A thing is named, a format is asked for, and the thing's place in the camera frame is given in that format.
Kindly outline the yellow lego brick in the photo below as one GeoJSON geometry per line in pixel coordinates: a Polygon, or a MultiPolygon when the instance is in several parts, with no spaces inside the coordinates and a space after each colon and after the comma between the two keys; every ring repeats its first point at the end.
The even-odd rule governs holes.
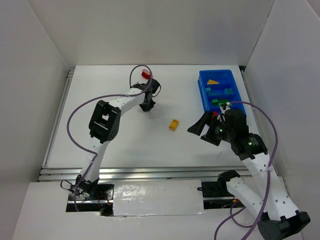
{"type": "Polygon", "coordinates": [[[209,80],[207,81],[207,84],[208,84],[208,85],[218,85],[219,82],[216,81],[216,80],[209,79],[209,80]]]}
{"type": "Polygon", "coordinates": [[[179,125],[179,121],[176,119],[173,119],[168,128],[171,131],[175,131],[177,129],[178,125],[179,125]]]}

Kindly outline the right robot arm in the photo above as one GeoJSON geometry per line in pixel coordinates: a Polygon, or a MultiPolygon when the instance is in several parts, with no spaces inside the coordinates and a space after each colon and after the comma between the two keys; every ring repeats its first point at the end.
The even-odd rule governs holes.
{"type": "Polygon", "coordinates": [[[220,191],[233,195],[256,217],[257,223],[253,226],[265,240],[283,240],[310,223],[308,213],[300,211],[290,199],[282,178],[269,164],[271,156],[266,145],[259,135],[250,132],[242,110],[227,108],[221,114],[206,111],[187,131],[215,146],[222,141],[229,143],[249,170],[260,194],[255,193],[235,170],[221,173],[217,182],[220,191]],[[205,126],[208,131],[201,135],[205,126]]]}

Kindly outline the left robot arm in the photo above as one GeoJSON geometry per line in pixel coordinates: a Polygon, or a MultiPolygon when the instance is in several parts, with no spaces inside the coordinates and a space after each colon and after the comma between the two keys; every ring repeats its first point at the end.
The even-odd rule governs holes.
{"type": "Polygon", "coordinates": [[[119,132],[121,117],[136,106],[140,106],[143,112],[149,112],[156,104],[153,95],[160,89],[160,83],[152,78],[147,83],[134,84],[125,94],[115,94],[116,98],[111,101],[104,101],[103,97],[99,97],[88,125],[91,140],[89,148],[81,146],[71,136],[72,118],[68,119],[69,138],[77,147],[87,152],[84,165],[75,180],[75,197],[84,194],[92,198],[97,194],[101,164],[109,143],[119,132]]]}

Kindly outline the red flower lego piece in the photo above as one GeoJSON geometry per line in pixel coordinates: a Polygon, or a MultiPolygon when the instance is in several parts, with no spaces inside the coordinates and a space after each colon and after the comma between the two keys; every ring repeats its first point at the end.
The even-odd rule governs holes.
{"type": "Polygon", "coordinates": [[[151,79],[151,72],[147,69],[143,69],[142,72],[141,72],[141,76],[146,79],[146,80],[149,80],[151,79]]]}

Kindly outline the teal printed round lego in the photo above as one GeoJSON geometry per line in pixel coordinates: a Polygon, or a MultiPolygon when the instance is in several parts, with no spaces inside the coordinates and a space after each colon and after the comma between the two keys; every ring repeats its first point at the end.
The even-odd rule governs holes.
{"type": "Polygon", "coordinates": [[[233,95],[233,90],[231,88],[225,88],[224,89],[224,94],[225,95],[233,95]]]}

